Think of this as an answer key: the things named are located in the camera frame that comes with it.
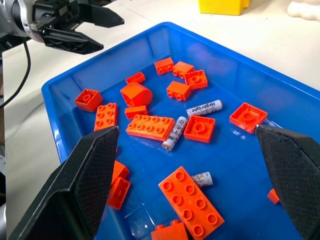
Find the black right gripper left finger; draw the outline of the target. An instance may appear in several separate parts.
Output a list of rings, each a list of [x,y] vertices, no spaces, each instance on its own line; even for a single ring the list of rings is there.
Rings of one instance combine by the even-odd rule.
[[[48,177],[10,240],[92,240],[112,185],[120,130],[107,127],[82,137]]]

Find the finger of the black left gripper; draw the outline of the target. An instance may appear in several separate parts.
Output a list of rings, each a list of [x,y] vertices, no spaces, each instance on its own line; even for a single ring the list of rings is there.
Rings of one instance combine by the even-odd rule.
[[[41,37],[47,47],[87,55],[98,52],[104,45],[77,31],[64,31],[46,27]]]
[[[80,3],[78,5],[79,19],[99,27],[112,28],[123,25],[125,20],[109,8],[98,5]]]

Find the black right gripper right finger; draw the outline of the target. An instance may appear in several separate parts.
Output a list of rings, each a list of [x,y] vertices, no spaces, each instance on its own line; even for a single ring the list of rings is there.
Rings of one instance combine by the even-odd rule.
[[[280,203],[304,240],[320,238],[320,145],[292,130],[257,125],[265,165]]]

